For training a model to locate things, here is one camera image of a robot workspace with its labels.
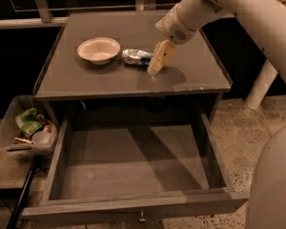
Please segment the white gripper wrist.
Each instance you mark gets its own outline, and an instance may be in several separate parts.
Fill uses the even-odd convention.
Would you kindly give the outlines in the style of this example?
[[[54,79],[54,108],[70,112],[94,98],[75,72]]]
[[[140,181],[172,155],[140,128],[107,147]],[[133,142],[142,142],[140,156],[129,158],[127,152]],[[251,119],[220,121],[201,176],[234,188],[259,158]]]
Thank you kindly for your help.
[[[160,19],[155,27],[167,39],[158,42],[155,46],[153,58],[147,70],[150,75],[158,74],[166,63],[171,60],[176,51],[176,45],[185,44],[195,36],[195,31],[190,31],[179,19],[177,5]]]

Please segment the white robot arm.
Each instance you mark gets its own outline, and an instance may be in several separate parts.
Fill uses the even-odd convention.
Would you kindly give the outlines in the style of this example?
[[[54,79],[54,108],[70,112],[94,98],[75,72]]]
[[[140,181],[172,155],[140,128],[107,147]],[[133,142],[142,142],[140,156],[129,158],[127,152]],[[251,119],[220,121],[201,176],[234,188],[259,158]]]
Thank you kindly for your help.
[[[236,18],[286,83],[286,6],[277,0],[181,0],[155,24],[165,40],[156,45],[148,73],[159,73],[176,46],[226,13]]]

